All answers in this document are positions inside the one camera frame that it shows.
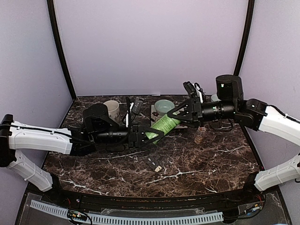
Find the clear pill bottle green label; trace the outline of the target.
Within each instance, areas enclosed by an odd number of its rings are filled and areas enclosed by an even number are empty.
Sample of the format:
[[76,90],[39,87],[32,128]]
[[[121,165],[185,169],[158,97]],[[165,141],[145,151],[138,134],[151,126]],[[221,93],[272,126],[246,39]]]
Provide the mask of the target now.
[[203,142],[203,139],[206,135],[206,128],[205,127],[199,127],[195,133],[194,136],[194,142],[197,144],[201,144]]

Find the green labelled supplement bottle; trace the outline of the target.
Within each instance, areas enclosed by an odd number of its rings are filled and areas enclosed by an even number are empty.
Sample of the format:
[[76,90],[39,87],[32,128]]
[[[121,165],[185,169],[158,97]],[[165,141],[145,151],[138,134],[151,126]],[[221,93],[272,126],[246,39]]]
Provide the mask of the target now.
[[173,119],[165,114],[158,121],[156,121],[151,128],[163,132],[163,136],[159,139],[155,140],[153,143],[156,144],[159,142],[165,135],[167,135],[170,131],[176,128],[181,123],[180,120]]

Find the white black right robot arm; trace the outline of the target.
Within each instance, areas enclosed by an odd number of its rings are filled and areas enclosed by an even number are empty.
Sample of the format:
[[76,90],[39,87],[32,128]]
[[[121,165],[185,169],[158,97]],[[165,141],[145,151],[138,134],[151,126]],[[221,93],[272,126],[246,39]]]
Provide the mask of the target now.
[[[217,102],[203,103],[191,82],[183,85],[189,99],[170,110],[167,113],[169,118],[180,120],[183,125],[192,128],[203,126],[205,122],[231,119],[240,126],[273,134],[299,145],[300,121],[274,105],[254,98],[244,100],[240,77],[220,75],[216,78]],[[290,180],[300,181],[299,155],[266,171],[250,174],[239,199],[250,203],[257,193]]]

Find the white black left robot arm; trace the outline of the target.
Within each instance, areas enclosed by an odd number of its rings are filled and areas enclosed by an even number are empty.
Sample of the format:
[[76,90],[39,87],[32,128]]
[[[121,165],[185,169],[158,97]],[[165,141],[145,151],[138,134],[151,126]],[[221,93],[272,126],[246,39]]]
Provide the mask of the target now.
[[19,174],[40,191],[48,192],[55,204],[66,201],[57,176],[31,162],[22,149],[44,150],[71,156],[86,156],[98,148],[108,149],[127,144],[143,147],[164,136],[164,132],[128,122],[121,126],[110,118],[108,107],[95,104],[83,111],[81,128],[47,128],[30,126],[7,114],[0,123],[0,166]]

